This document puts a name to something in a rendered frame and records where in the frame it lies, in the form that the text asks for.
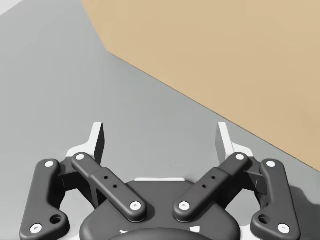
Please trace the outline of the tall board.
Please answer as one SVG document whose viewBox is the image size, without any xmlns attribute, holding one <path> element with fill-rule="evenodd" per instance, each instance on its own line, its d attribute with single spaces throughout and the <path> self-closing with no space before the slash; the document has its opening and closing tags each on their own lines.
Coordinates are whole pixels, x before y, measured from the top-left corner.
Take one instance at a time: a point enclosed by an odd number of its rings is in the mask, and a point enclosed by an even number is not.
<svg viewBox="0 0 320 240">
<path fill-rule="evenodd" d="M 320 0 L 81 0 L 106 50 L 320 171 Z"/>
</svg>

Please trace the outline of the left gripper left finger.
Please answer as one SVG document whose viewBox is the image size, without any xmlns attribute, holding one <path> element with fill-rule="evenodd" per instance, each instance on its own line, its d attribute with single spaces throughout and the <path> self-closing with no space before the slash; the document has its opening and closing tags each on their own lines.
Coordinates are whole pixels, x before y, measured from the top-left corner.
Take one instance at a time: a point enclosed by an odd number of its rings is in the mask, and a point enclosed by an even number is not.
<svg viewBox="0 0 320 240">
<path fill-rule="evenodd" d="M 102 167 L 105 134 L 95 122 L 86 143 L 67 151 L 62 162 L 39 161 L 25 205 L 20 240 L 59 240 L 68 234 L 70 222 L 60 206 L 67 191 L 77 189 L 97 209 L 109 201 L 128 221 L 139 223 L 148 215 L 146 202 L 109 168 Z"/>
</svg>

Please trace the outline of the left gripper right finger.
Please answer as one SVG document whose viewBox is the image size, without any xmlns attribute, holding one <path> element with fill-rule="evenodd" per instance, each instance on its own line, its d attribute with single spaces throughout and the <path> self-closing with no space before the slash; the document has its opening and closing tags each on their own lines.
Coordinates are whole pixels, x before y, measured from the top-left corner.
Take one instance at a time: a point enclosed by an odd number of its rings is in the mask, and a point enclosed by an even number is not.
<svg viewBox="0 0 320 240">
<path fill-rule="evenodd" d="M 284 164 L 276 159 L 257 161 L 250 148 L 232 142 L 225 122 L 218 122 L 215 146 L 219 166 L 213 167 L 173 205 L 173 216 L 188 223 L 205 213 L 209 204 L 226 208 L 249 190 L 259 203 L 250 232 L 260 240 L 300 240 L 301 230 Z"/>
</svg>

